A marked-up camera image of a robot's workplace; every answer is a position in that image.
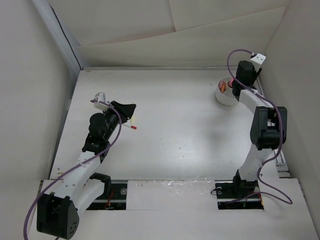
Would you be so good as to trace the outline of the red capped white pen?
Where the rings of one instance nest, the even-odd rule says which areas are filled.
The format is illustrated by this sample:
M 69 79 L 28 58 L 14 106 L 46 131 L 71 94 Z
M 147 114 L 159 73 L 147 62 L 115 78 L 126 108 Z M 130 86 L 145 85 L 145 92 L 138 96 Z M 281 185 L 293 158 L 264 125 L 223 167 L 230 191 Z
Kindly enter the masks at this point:
M 130 124 L 126 124 L 126 123 L 124 123 L 124 124 L 123 124 L 123 126 L 128 127 L 128 128 L 131 128 L 131 129 L 134 129 L 134 130 L 136 130 L 136 129 L 137 129 L 137 127 L 136 127 L 136 126 L 134 126 L 134 125 L 130 125 Z

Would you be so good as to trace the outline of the pink capped glue bottle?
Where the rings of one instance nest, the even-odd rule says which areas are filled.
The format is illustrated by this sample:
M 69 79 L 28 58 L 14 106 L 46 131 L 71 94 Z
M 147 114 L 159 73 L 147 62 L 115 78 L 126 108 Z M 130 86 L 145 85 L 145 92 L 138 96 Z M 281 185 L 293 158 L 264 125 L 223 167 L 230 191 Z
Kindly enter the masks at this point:
M 231 78 L 231 79 L 227 82 L 227 85 L 228 85 L 230 88 L 233 87 L 233 81 L 234 81 L 234 79 Z

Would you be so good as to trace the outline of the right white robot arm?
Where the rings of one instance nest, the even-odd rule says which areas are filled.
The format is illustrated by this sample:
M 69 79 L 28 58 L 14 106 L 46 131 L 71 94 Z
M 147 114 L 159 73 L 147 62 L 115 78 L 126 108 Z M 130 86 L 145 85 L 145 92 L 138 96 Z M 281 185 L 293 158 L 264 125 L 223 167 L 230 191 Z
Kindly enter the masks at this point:
M 272 160 L 276 159 L 287 139 L 287 108 L 276 106 L 259 94 L 254 83 L 260 72 L 251 62 L 241 60 L 231 83 L 235 99 L 253 113 L 249 133 L 251 147 L 231 184 L 231 192 L 240 199 L 253 195 L 262 167 L 269 162 L 268 157 L 277 150 Z

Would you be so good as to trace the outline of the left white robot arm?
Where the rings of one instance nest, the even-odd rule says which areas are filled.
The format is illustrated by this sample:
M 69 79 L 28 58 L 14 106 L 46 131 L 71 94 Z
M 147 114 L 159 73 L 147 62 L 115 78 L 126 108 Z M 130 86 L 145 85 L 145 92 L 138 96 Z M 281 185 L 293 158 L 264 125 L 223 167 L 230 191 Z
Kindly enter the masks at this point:
M 36 230 L 56 238 L 69 240 L 78 229 L 80 216 L 97 198 L 111 194 L 111 178 L 97 173 L 109 149 L 115 130 L 134 115 L 136 104 L 121 104 L 93 99 L 100 112 L 89 119 L 88 135 L 76 164 L 43 190 L 38 197 Z

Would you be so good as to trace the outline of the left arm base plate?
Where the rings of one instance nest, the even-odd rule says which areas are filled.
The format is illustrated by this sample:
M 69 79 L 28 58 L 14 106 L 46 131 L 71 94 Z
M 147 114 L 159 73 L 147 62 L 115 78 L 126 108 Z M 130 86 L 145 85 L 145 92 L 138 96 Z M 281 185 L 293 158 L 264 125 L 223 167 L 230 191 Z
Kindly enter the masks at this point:
M 107 210 L 117 211 L 126 210 L 128 182 L 118 181 L 111 183 L 111 191 L 108 196 L 100 196 L 87 208 L 89 211 Z

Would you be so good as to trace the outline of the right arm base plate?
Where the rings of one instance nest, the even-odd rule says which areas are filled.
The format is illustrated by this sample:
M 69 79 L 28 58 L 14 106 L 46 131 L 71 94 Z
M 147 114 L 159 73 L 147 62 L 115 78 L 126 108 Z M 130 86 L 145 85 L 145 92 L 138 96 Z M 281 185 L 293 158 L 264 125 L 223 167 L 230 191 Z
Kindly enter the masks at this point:
M 236 185 L 232 180 L 214 182 L 215 187 L 211 193 L 216 194 L 219 210 L 263 210 L 263 202 L 259 194 L 257 181 L 243 181 Z

